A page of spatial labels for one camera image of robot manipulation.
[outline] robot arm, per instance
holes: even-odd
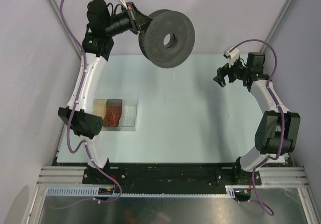
[[[300,116],[297,113],[291,113],[283,105],[271,81],[267,86],[269,76],[263,74],[264,53],[250,52],[246,65],[243,66],[238,49],[235,48],[229,52],[230,50],[231,48],[227,49],[224,54],[230,60],[229,63],[217,70],[214,81],[224,87],[226,75],[229,77],[229,82],[234,82],[236,79],[242,80],[243,85],[255,97],[263,112],[255,134],[255,146],[239,158],[240,168],[244,171],[252,171],[267,156],[274,157],[277,154],[281,140],[281,113],[278,107],[283,110],[285,119],[281,155],[290,153],[295,148]]]
[[[136,35],[139,34],[138,42],[144,56],[162,68],[172,68],[183,63],[191,53],[195,41],[193,24],[184,14],[171,10],[158,10],[146,16],[133,2],[119,1],[121,12],[118,14],[117,7],[110,12],[109,4],[107,5],[104,0],[93,0],[88,4],[89,24],[82,42],[85,56],[82,56],[76,86],[67,106],[58,110],[59,117],[67,125],[67,145],[70,152],[75,153],[81,143],[85,143],[91,162],[95,162],[99,168],[104,167],[107,156],[98,140],[103,119],[92,114],[93,101],[101,71],[114,45],[113,37],[128,30]],[[171,24],[160,28],[159,26],[166,21]],[[173,40],[184,41],[185,44],[163,45],[164,36],[173,31],[175,33]],[[71,148],[69,130],[73,130],[74,134],[82,139],[76,150]]]

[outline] aluminum frame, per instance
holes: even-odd
[[[112,185],[82,184],[85,167],[43,167],[24,224],[37,224],[41,218],[46,196],[93,196],[98,187]],[[321,223],[315,200],[311,194],[304,167],[263,167],[260,169],[262,185],[257,188],[297,188],[306,219],[309,224]],[[248,186],[226,186],[226,194],[220,195],[138,195],[124,194],[123,197],[195,197],[233,198],[233,188]]]
[[[265,41],[267,43],[272,43],[273,39],[275,38],[276,34],[280,30],[284,20],[288,16],[295,2],[296,0],[285,1],[281,11],[279,12],[278,16],[275,19],[275,22],[273,23],[273,26],[271,27],[269,33],[267,34],[267,37],[265,38]],[[265,52],[266,49],[267,49],[267,46],[263,44],[259,52]]]
[[[48,5],[49,7],[51,8],[54,16],[56,17],[61,29],[63,30],[63,32],[65,33],[68,41],[70,42],[71,46],[74,48],[74,51],[75,53],[77,54],[77,56],[79,58],[81,58],[81,53],[80,53],[80,49],[79,47],[77,46],[77,44],[75,43],[75,41],[71,38],[71,36],[69,35],[69,33],[67,32],[62,20],[61,20],[61,17],[60,17],[60,11],[59,11],[59,7],[58,7],[58,4],[56,2],[56,0],[47,0],[48,2]]]

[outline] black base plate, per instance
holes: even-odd
[[[251,178],[250,172],[235,174],[235,163],[111,163],[106,164],[103,171],[116,177],[123,193],[131,194],[225,194],[225,185],[249,185]],[[85,169],[82,183],[113,184],[90,166]],[[255,183],[260,185],[260,178],[255,179]]]

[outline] red object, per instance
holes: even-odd
[[[113,175],[112,178],[113,178],[115,181],[117,181],[116,176]],[[118,187],[118,186],[117,186],[116,184],[114,184],[114,190],[117,189],[117,187]]]
[[[111,127],[117,127],[121,117],[121,106],[112,106],[106,108],[105,120]]]

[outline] clear container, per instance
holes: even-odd
[[[103,118],[102,131],[135,131],[137,106],[137,99],[95,99],[93,114]]]

